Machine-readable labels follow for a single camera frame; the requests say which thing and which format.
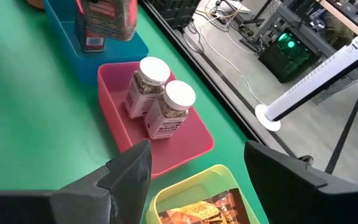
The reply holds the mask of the white-lid bagel seasoning jar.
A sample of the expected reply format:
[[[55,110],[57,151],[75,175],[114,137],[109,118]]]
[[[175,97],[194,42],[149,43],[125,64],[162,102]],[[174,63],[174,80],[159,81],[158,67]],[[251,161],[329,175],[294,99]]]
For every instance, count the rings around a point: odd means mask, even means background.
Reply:
[[[131,119],[144,117],[152,103],[165,90],[170,78],[169,66],[157,57],[145,57],[139,63],[139,69],[131,78],[125,100],[127,114]]]
[[[180,80],[166,84],[145,116],[144,123],[150,139],[166,139],[173,136],[189,116],[196,101],[194,89]]]

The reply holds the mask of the white black pole round base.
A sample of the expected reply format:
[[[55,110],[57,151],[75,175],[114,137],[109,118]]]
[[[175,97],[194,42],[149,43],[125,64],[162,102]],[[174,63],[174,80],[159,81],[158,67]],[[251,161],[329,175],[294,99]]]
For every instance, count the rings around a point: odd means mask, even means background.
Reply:
[[[281,128],[280,120],[358,67],[358,37],[326,59],[269,105],[257,105],[255,116],[269,131]]]

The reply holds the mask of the pink plastic bin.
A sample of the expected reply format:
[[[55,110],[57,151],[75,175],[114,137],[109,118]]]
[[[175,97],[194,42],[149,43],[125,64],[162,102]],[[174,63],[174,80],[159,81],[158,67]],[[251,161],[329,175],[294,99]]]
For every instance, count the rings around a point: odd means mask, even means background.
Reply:
[[[148,137],[142,119],[130,119],[124,106],[132,76],[139,62],[105,63],[98,68],[98,98],[119,152]],[[194,108],[175,134],[152,141],[151,178],[156,179],[206,154],[214,139]]]

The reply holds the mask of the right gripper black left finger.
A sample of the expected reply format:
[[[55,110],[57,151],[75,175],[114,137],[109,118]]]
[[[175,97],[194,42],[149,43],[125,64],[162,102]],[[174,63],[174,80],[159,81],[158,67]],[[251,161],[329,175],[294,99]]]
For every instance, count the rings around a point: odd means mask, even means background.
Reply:
[[[58,190],[0,190],[0,224],[139,224],[151,169],[144,139]]]

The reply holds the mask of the person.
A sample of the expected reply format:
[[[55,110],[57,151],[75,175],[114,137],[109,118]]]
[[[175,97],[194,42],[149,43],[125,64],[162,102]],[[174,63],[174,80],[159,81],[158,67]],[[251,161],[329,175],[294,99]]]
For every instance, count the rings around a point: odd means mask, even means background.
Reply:
[[[354,38],[353,31],[330,12],[324,15],[324,23],[325,31],[323,39],[334,49],[339,50],[352,42]]]

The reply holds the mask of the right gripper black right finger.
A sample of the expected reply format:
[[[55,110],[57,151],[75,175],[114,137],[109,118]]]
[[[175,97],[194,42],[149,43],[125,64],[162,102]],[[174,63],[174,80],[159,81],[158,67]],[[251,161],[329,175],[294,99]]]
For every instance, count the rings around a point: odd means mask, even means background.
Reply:
[[[272,224],[358,224],[358,185],[255,141],[244,161]]]

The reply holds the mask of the blue plastic bin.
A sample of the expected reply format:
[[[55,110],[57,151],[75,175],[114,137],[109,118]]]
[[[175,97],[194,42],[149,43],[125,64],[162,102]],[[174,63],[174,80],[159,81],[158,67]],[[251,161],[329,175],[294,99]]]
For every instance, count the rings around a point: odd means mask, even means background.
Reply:
[[[135,62],[149,49],[138,34],[130,41],[105,39],[104,51],[84,52],[75,36],[75,0],[43,0],[50,27],[55,32],[61,51],[80,82],[97,84],[98,68],[105,63]]]

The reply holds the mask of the black plastic crate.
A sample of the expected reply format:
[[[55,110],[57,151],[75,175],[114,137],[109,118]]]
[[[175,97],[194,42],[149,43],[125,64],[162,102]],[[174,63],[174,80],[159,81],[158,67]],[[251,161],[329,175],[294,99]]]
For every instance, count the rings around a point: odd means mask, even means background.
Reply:
[[[148,0],[173,30],[183,30],[193,20],[201,0]]]

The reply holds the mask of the grey metal desk frame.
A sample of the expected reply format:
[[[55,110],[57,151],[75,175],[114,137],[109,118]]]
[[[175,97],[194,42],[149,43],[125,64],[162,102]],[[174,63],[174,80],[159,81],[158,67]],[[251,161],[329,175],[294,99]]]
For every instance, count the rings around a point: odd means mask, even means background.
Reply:
[[[273,45],[279,30],[284,26],[277,9],[285,7],[287,0],[247,0],[264,2],[257,13],[247,8],[244,1],[216,0],[214,10],[222,16],[220,23],[241,35],[238,41],[229,38],[238,49],[247,54],[260,55]]]

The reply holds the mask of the orange plastic bin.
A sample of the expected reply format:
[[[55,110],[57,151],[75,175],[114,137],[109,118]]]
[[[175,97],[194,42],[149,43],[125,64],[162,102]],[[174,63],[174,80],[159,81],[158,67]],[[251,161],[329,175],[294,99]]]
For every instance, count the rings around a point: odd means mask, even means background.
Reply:
[[[41,11],[45,10],[43,0],[26,0],[26,2],[29,5],[31,5],[32,7],[34,7],[35,9],[38,9]]]

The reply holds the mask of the black metal table frame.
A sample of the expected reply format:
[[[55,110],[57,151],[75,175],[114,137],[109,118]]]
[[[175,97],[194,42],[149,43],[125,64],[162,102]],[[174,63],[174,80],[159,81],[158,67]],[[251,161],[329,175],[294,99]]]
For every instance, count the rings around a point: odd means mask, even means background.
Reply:
[[[201,26],[211,24],[218,30],[224,29],[212,22],[211,16],[196,11],[197,18],[203,18],[200,24],[195,24],[193,19],[186,28],[188,31],[173,30],[148,0],[138,0],[140,8],[155,22],[156,26],[166,36],[170,43],[180,53],[183,59],[193,69],[203,85],[214,95],[226,113],[234,120],[247,139],[267,145],[266,139],[256,130],[256,122],[249,121],[253,117],[254,109],[251,104],[235,89],[235,86],[227,79],[225,74],[205,54],[205,46],[201,42],[196,43],[189,34],[201,36]]]

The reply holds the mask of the red-lid smoked paprika tin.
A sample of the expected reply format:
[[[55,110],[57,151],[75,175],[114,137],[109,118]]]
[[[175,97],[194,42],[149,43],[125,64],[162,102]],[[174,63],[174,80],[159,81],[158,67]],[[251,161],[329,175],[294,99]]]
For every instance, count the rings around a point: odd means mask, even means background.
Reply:
[[[91,32],[129,41],[137,25],[137,0],[76,0]]]
[[[90,32],[80,0],[75,0],[75,37],[79,48],[84,52],[104,51],[105,38]]]

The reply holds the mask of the black computer case green light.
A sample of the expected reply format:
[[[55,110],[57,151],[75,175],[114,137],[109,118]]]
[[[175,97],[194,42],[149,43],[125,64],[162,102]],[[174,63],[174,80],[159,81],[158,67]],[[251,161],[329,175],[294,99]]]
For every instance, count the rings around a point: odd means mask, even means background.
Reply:
[[[258,57],[280,83],[296,80],[320,58],[290,28],[283,32]]]

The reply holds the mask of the green table mat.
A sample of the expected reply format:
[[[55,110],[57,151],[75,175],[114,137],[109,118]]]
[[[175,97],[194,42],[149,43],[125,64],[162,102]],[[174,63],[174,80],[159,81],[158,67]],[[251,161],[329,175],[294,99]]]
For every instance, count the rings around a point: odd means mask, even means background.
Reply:
[[[222,164],[268,224],[244,163],[248,137],[144,11],[137,31],[150,54],[194,88],[195,108],[214,139],[209,153],[151,181],[148,199]],[[118,153],[97,88],[77,79],[46,13],[26,0],[0,0],[0,190],[59,189]]]

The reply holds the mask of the yellow-green plastic bin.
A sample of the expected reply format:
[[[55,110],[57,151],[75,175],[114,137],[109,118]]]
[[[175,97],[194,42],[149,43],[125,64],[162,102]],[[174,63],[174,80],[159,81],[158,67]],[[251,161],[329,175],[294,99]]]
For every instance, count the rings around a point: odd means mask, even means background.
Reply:
[[[145,222],[146,224],[162,224],[158,216],[160,212],[196,203],[230,189],[239,189],[250,224],[260,224],[231,171],[224,165],[212,166],[162,189],[151,200]]]

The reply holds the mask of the brown taco mix packet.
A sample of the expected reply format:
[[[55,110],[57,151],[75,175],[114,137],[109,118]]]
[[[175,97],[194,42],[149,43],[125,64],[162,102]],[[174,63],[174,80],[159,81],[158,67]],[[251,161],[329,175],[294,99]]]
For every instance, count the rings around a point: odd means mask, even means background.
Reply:
[[[239,189],[230,189],[227,191],[225,208],[227,224],[250,224]]]
[[[162,224],[240,224],[232,193],[228,191],[205,200],[172,208],[158,214]]]

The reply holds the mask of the wooden top desk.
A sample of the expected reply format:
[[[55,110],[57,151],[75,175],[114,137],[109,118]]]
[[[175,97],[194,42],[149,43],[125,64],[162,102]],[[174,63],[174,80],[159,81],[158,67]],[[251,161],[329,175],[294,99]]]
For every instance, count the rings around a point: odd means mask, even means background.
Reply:
[[[329,11],[337,19],[339,19],[343,24],[350,28],[353,33],[358,36],[358,15],[351,14],[351,7],[356,9],[355,6],[349,5],[349,10],[346,12],[346,6],[343,6],[341,3],[336,3],[334,0],[315,0],[323,8]]]

